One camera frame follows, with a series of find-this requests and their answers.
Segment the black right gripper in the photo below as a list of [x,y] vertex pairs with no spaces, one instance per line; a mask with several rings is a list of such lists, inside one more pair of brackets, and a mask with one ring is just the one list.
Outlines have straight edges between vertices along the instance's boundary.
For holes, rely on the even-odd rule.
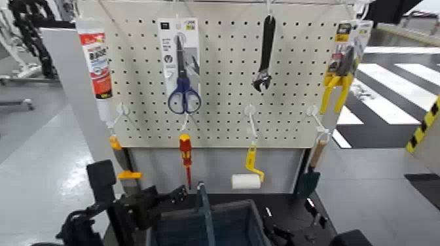
[[293,233],[283,230],[276,225],[265,226],[265,235],[273,245],[295,246]]

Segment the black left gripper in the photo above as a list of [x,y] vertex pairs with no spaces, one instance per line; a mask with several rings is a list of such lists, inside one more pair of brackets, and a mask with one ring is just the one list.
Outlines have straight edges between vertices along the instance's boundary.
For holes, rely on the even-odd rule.
[[158,206],[161,202],[179,204],[188,195],[185,185],[181,185],[167,194],[158,193],[156,186],[150,186],[136,194],[122,195],[114,200],[116,219],[115,230],[146,230],[154,226],[161,218]]

